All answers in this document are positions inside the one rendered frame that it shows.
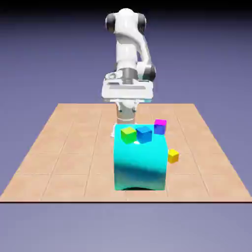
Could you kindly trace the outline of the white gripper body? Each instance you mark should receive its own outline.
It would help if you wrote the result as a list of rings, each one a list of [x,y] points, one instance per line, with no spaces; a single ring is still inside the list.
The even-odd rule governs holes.
[[[153,82],[133,79],[133,84],[123,84],[122,79],[105,79],[101,96],[105,101],[139,100],[150,102],[154,97]]]

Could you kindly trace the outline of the small green cube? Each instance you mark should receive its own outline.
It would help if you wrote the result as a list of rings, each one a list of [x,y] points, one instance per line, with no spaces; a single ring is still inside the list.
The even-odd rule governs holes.
[[[124,143],[130,144],[137,140],[137,131],[132,127],[121,129],[121,139]]]

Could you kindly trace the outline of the small blue cube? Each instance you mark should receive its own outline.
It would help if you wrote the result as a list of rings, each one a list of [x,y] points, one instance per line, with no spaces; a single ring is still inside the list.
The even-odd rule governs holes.
[[[151,142],[153,131],[148,126],[139,126],[136,128],[137,141],[141,144]]]

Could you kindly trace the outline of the small magenta cube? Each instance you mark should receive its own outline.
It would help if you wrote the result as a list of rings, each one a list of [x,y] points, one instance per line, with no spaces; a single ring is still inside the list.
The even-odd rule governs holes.
[[[155,119],[154,134],[164,135],[166,132],[167,120]]]

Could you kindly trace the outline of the small yellow cube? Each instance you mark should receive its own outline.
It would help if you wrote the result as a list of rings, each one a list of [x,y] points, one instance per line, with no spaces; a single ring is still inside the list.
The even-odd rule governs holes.
[[[175,163],[179,160],[179,152],[177,152],[174,149],[169,149],[168,150],[168,162],[169,163]]]

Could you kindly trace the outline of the large cyan box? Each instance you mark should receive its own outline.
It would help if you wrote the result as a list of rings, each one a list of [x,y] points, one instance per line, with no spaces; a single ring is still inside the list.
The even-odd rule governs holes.
[[[115,190],[165,190],[168,160],[165,136],[154,134],[151,142],[126,144],[121,139],[125,127],[128,125],[116,125],[114,131]]]

